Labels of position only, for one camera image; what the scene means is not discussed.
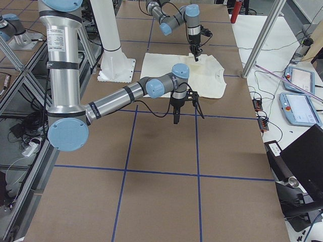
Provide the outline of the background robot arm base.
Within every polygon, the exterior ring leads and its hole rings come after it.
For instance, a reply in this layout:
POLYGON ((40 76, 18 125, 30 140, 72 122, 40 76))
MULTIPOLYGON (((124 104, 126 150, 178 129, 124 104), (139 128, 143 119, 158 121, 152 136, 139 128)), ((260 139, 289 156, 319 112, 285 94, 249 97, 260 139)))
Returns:
POLYGON ((9 42, 12 50, 31 51, 43 41, 41 33, 30 33, 15 14, 1 15, 1 38, 9 42))

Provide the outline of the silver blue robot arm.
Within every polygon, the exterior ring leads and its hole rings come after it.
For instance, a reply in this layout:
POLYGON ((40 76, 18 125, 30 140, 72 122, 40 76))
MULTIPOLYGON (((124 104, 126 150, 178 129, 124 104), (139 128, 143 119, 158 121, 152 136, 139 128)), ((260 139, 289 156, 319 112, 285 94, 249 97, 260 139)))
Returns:
POLYGON ((200 23, 199 5, 191 4, 177 9, 175 15, 167 15, 163 12, 163 5, 169 1, 146 1, 146 10, 150 16, 153 16, 159 22, 159 28, 163 35, 170 35, 182 24, 186 25, 186 36, 189 48, 195 61, 202 53, 201 35, 208 36, 207 30, 200 23))
POLYGON ((187 97, 189 67, 175 64, 160 77, 144 77, 118 91, 88 103, 80 103, 78 30, 81 28, 81 1, 39 1, 39 15, 46 26, 52 106, 47 111, 47 137, 60 151, 75 151, 87 142, 88 126, 145 95, 159 98, 171 94, 171 105, 178 114, 187 97))

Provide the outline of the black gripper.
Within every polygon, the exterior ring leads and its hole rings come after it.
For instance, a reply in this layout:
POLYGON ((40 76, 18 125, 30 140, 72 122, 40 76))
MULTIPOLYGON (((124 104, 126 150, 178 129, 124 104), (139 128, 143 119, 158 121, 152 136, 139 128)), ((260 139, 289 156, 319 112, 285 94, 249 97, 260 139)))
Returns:
POLYGON ((174 124, 178 124, 180 121, 180 110, 184 106, 186 98, 177 99, 174 97, 170 98, 170 104, 173 107, 173 118, 174 124))
POLYGON ((202 52, 202 49, 200 48, 200 41, 201 41, 200 34, 188 35, 189 48, 196 62, 199 61, 198 58, 200 56, 200 53, 202 52))

